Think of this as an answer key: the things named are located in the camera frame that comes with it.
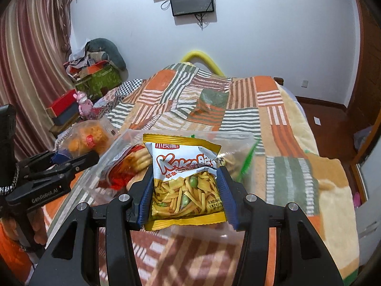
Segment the green box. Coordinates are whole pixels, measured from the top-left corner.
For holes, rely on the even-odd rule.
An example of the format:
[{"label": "green box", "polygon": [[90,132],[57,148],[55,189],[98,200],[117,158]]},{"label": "green box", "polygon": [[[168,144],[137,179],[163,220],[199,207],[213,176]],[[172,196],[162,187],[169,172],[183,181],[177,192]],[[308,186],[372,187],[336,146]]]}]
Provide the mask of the green box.
[{"label": "green box", "polygon": [[118,70],[112,66],[105,66],[102,70],[95,72],[94,74],[86,76],[79,81],[75,88],[77,90],[87,93],[87,97],[90,100],[102,98],[103,87],[107,87],[111,90],[121,84],[121,77]]}]

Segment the orange sleeve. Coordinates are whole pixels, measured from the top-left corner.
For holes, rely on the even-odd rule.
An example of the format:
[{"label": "orange sleeve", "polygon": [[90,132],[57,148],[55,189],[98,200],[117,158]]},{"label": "orange sleeve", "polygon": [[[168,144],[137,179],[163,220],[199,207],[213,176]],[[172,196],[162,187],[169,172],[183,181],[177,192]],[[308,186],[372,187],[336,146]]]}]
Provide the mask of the orange sleeve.
[{"label": "orange sleeve", "polygon": [[32,263],[27,253],[20,249],[20,245],[8,238],[1,224],[0,254],[16,278],[19,281],[25,283],[25,281],[28,279]]}]

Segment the striped blanket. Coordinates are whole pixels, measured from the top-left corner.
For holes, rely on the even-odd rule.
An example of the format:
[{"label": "striped blanket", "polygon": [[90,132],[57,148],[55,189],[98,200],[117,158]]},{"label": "striped blanket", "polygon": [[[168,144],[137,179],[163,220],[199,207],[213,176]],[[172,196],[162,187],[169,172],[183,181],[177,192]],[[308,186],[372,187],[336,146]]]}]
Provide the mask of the striped blanket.
[{"label": "striped blanket", "polygon": [[[252,132],[260,139],[252,190],[268,203],[298,203],[347,284],[359,264],[351,191],[338,160],[305,150],[301,129],[309,127],[303,118],[292,123],[301,113],[291,104],[295,105],[271,77],[226,78],[193,65],[174,64],[144,81],[108,118],[120,132],[127,128],[179,130],[179,134],[181,130]],[[77,183],[56,217],[50,218],[49,234],[81,200],[93,201]],[[218,230],[221,225],[211,227]],[[145,286],[231,285],[241,250],[239,244],[161,232],[133,232],[132,239]],[[274,280],[275,244],[275,229],[271,229],[266,285]],[[103,246],[100,258],[105,255]],[[100,274],[106,284],[105,265]]]}]

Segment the green pea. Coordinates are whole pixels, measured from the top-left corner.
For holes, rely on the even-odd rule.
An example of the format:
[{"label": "green pea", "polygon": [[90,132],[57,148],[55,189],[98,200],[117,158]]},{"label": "green pea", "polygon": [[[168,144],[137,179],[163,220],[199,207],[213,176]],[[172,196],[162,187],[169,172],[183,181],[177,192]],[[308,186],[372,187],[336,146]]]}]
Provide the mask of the green pea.
[{"label": "green pea", "polygon": [[184,208],[185,206],[188,205],[189,202],[190,202],[190,199],[186,195],[182,195],[180,208]]},{"label": "green pea", "polygon": [[189,184],[191,185],[192,188],[197,188],[197,185],[199,184],[197,181],[197,177],[192,176],[189,180]]}]

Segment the pink pig figurine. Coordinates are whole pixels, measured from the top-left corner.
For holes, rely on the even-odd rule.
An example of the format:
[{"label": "pink pig figurine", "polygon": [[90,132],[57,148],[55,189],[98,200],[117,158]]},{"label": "pink pig figurine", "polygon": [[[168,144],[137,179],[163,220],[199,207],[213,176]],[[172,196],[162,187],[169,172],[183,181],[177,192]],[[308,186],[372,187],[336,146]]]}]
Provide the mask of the pink pig figurine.
[{"label": "pink pig figurine", "polygon": [[77,99],[77,103],[79,104],[79,114],[82,117],[87,117],[91,113],[94,104],[87,98],[85,92],[77,91],[76,94],[73,94],[73,97]]}]

